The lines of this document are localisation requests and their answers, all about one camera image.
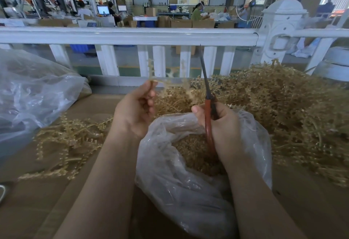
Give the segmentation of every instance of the orange scissor handle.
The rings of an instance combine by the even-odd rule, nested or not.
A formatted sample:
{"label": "orange scissor handle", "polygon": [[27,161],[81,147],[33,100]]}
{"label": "orange scissor handle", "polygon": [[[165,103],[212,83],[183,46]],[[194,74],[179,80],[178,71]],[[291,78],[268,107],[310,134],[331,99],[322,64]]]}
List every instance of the orange scissor handle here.
{"label": "orange scissor handle", "polygon": [[212,135],[212,126],[211,126],[211,100],[205,100],[205,131],[206,131],[206,140],[208,144],[208,148],[210,149],[212,154],[216,153],[215,142],[213,140]]}

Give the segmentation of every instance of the hand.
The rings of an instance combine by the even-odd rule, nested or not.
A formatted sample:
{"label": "hand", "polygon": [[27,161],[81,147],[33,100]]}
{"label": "hand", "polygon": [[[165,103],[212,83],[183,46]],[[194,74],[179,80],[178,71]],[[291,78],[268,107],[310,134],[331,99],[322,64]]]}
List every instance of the hand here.
{"label": "hand", "polygon": [[[205,127],[205,104],[192,106],[192,112],[198,118],[198,123]],[[242,141],[240,135],[239,117],[228,106],[216,103],[219,116],[218,120],[212,120],[212,135],[217,154],[221,162],[226,166],[231,159],[242,153]]]}
{"label": "hand", "polygon": [[157,82],[147,80],[143,85],[127,94],[116,106],[111,132],[126,130],[142,140],[154,117],[154,88]]}

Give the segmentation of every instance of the white plastic bag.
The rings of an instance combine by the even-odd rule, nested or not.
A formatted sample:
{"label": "white plastic bag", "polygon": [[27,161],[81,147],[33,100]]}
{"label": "white plastic bag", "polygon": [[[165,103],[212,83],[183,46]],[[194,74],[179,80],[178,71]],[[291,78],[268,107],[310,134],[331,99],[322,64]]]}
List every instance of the white plastic bag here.
{"label": "white plastic bag", "polygon": [[91,94],[86,78],[25,51],[0,49],[0,69],[0,142],[48,126]]}
{"label": "white plastic bag", "polygon": [[[271,188],[269,134],[253,115],[238,113],[245,151],[253,158]],[[172,142],[189,134],[203,134],[194,114],[164,115],[154,120],[138,150],[136,184],[157,208],[191,235],[204,238],[233,238],[237,222],[226,176],[209,177],[185,166]]]}

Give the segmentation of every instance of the woman in green shirt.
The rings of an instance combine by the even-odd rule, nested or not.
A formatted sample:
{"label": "woman in green shirt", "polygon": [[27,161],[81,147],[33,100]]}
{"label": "woman in green shirt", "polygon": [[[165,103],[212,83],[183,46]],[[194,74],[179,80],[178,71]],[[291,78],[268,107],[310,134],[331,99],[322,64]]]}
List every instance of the woman in green shirt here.
{"label": "woman in green shirt", "polygon": [[193,10],[193,13],[192,13],[192,16],[190,17],[190,19],[193,21],[200,21],[202,19],[209,18],[210,17],[209,15],[204,16],[204,17],[201,16],[201,11],[203,11],[204,6],[205,6],[205,4],[203,3],[203,1],[198,3],[194,7],[194,10]]}

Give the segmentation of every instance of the scissor blade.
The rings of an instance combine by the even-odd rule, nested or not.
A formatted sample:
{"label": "scissor blade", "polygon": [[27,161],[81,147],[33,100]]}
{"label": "scissor blade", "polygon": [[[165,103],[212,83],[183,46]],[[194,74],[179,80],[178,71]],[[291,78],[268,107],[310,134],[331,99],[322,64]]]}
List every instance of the scissor blade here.
{"label": "scissor blade", "polygon": [[200,49],[199,50],[200,50],[200,62],[201,62],[201,67],[202,67],[202,72],[203,72],[203,78],[204,78],[205,86],[206,86],[206,98],[207,99],[211,99],[211,90],[210,90],[210,86],[209,86],[208,80],[207,80],[205,62],[203,60],[203,55],[202,55],[202,51],[201,51],[201,45],[200,45]]}

